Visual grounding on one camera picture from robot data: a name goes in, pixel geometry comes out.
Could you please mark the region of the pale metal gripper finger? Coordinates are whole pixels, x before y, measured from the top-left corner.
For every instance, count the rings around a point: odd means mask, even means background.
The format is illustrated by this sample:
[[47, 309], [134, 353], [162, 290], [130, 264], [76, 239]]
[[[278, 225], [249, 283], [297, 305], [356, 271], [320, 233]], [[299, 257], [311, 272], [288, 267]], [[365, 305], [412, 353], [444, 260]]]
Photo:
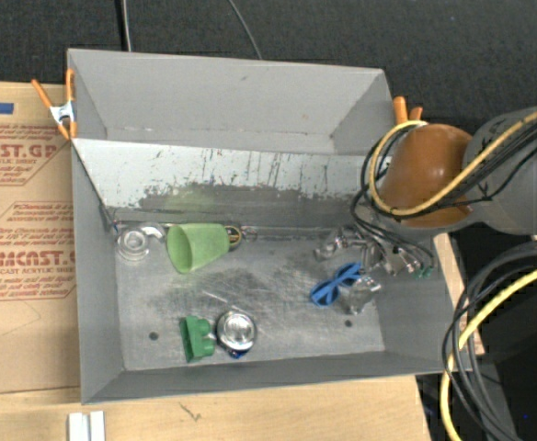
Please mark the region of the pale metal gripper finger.
[[336, 254], [346, 251], [352, 247], [362, 247], [365, 245], [363, 240], [350, 240], [350, 241], [334, 241], [329, 243], [323, 243], [321, 246], [314, 249], [314, 258], [317, 261], [325, 261], [332, 259]]
[[363, 246], [365, 237], [354, 226], [336, 228], [329, 236], [329, 242], [333, 246]]

